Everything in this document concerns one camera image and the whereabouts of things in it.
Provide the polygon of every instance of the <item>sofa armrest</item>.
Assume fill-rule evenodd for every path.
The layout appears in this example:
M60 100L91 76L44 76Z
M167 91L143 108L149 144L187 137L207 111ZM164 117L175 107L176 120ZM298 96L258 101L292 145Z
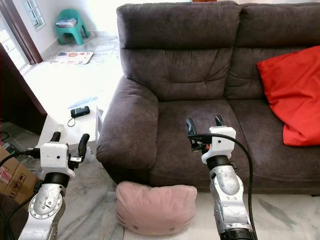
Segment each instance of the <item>sofa armrest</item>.
M158 98L122 77L105 116L96 158L126 169L150 169L156 161Z

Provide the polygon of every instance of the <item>sofa seat cushion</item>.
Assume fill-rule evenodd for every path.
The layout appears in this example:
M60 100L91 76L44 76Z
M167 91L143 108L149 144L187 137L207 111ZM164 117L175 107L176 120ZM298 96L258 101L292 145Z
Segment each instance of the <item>sofa seat cushion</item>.
M228 103L241 125L255 176L284 182L320 181L320 146L284 145L284 123L272 113L266 99Z
M216 125L214 116L218 114L227 126L236 130L236 139L246 147L240 125L226 100L159 102L157 154L150 170L151 185L183 184L200 191L209 189L209 169L201 161L201 152L191 151L186 119L193 119L199 134L208 133L209 128ZM239 147L235 147L231 160L240 168L240 176L248 175L249 165Z

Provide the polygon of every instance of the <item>cardboard box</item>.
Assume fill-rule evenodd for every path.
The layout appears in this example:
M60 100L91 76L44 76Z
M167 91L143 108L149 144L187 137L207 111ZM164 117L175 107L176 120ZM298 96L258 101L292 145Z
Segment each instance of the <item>cardboard box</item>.
M10 154L0 146L0 161ZM27 167L12 157L0 168L0 193L23 203L34 193L34 185L39 180Z

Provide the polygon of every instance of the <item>sofa backrest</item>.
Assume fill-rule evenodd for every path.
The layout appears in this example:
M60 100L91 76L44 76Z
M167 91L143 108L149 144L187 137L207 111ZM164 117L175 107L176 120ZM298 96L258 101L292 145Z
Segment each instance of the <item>sofa backrest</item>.
M126 4L117 17L123 73L159 101L264 98L258 62L320 45L320 3Z
M264 98L256 64L320 45L320 3L244 4L229 67L227 99Z
M124 75L159 101L223 98L240 11L234 2L119 7Z

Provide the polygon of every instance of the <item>window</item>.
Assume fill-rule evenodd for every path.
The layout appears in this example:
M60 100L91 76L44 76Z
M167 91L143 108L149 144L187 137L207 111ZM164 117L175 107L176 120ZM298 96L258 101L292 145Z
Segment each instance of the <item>window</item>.
M26 0L24 2L24 7L32 22L32 25L36 30L39 30L42 26L45 25L45 21L41 16L36 0Z

